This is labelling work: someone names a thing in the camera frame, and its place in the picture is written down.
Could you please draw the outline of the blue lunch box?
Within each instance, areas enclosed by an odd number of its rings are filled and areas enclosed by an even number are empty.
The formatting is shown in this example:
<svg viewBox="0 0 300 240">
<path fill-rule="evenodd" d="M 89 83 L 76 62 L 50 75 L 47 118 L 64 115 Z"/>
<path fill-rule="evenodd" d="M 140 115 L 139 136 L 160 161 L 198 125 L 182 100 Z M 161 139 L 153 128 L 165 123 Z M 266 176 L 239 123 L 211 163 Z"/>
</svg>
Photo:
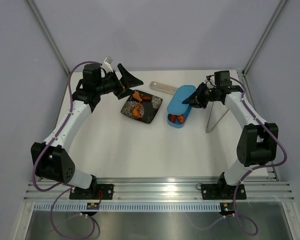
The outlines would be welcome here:
<svg viewBox="0 0 300 240">
<path fill-rule="evenodd" d="M 186 124 L 187 118 L 188 118 L 189 114 L 188 113 L 184 113 L 183 116 L 185 117 L 184 124 L 180 124 L 179 121 L 178 121 L 178 119 L 176 119 L 176 121 L 173 123 L 173 122 L 170 122 L 171 114 L 169 113 L 167 115 L 167 123 L 168 123 L 168 125 L 170 125 L 171 127 L 177 128 L 177 129 L 182 128 Z"/>
</svg>

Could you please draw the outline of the blue lunch box lid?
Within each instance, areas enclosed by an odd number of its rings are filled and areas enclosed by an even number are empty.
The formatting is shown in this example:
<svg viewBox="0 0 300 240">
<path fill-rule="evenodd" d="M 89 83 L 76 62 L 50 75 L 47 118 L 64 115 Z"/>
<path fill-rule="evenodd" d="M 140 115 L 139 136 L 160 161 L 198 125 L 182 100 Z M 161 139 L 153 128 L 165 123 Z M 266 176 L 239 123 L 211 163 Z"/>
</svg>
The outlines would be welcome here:
<svg viewBox="0 0 300 240">
<path fill-rule="evenodd" d="M 171 101 L 167 106 L 167 112 L 172 115 L 182 115 L 184 114 L 188 107 L 188 103 L 183 103 L 188 97 L 190 97 L 196 90 L 193 85 L 182 85 L 175 92 Z"/>
</svg>

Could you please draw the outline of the metal tongs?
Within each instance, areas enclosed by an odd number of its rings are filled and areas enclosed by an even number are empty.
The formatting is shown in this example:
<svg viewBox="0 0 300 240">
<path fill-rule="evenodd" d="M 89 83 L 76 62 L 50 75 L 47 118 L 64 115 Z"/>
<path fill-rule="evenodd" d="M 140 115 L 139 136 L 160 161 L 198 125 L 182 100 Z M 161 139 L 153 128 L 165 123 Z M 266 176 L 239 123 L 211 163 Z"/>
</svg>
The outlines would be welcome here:
<svg viewBox="0 0 300 240">
<path fill-rule="evenodd" d="M 213 102 L 210 107 L 205 133 L 209 134 L 220 123 L 229 109 L 221 102 Z"/>
</svg>

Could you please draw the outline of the red sausage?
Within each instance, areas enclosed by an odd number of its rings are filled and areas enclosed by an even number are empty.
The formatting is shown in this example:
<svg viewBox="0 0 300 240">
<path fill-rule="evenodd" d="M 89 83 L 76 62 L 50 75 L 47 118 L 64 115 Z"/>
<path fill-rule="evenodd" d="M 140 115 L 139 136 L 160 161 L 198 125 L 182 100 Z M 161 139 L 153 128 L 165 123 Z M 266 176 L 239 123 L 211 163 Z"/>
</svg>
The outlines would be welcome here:
<svg viewBox="0 0 300 240">
<path fill-rule="evenodd" d="M 177 115 L 171 114 L 169 120 L 170 120 L 171 123 L 174 123 L 177 118 L 178 118 Z"/>
</svg>

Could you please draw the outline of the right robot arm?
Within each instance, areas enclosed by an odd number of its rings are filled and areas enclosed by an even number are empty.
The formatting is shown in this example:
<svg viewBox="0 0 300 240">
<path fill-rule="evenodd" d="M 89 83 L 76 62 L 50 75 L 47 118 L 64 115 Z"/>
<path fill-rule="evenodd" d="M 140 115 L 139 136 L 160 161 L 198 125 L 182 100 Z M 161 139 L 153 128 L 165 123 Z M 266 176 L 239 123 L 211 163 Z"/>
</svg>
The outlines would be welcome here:
<svg viewBox="0 0 300 240">
<path fill-rule="evenodd" d="M 234 115 L 242 132 L 236 147 L 236 161 L 216 183 L 202 183 L 201 195 L 203 200 L 245 200 L 244 179 L 275 159 L 279 128 L 258 115 L 245 97 L 244 85 L 233 84 L 236 79 L 228 70 L 217 71 L 212 77 L 211 87 L 201 83 L 183 104 L 205 109 L 210 102 L 221 102 Z"/>
</svg>

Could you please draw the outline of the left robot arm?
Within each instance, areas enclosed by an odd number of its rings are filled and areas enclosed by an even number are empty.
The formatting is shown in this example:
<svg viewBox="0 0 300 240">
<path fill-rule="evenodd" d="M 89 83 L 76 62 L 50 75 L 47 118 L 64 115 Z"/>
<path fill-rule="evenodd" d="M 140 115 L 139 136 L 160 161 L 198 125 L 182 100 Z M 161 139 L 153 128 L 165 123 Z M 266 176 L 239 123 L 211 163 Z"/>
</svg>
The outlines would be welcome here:
<svg viewBox="0 0 300 240">
<path fill-rule="evenodd" d="M 77 169 L 69 156 L 69 149 L 103 95 L 113 93 L 120 100 L 130 95 L 132 88 L 143 85 L 143 81 L 128 72 L 122 64 L 117 66 L 120 77 L 107 62 L 84 61 L 75 66 L 76 69 L 78 67 L 83 67 L 82 79 L 75 91 L 67 83 L 70 100 L 67 113 L 43 142 L 35 142 L 31 146 L 31 178 L 39 192 L 64 185 L 71 191 L 80 191 L 87 199 L 93 199 L 99 191 L 97 178 Z"/>
</svg>

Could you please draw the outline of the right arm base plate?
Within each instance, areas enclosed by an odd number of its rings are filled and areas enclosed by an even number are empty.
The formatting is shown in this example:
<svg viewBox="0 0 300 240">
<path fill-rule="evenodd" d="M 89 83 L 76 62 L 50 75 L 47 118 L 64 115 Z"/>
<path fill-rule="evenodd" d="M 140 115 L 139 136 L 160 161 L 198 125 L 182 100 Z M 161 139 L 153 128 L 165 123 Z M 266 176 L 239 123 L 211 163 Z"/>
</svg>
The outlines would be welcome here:
<svg viewBox="0 0 300 240">
<path fill-rule="evenodd" d="M 236 186 L 218 186 L 215 184 L 201 184 L 199 187 L 203 200 L 246 200 L 247 194 L 245 186 L 240 184 L 236 190 Z"/>
</svg>

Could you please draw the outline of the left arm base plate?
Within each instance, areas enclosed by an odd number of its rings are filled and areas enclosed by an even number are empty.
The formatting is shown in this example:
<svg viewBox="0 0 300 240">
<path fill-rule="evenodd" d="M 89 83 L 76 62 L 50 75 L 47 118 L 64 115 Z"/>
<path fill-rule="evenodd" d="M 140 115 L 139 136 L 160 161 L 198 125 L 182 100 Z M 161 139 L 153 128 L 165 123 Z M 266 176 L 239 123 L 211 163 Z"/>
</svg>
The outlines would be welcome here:
<svg viewBox="0 0 300 240">
<path fill-rule="evenodd" d="M 114 184 L 100 184 L 96 185 L 95 189 L 92 188 L 79 188 L 75 187 L 70 191 L 70 200 L 112 200 L 114 194 Z"/>
</svg>

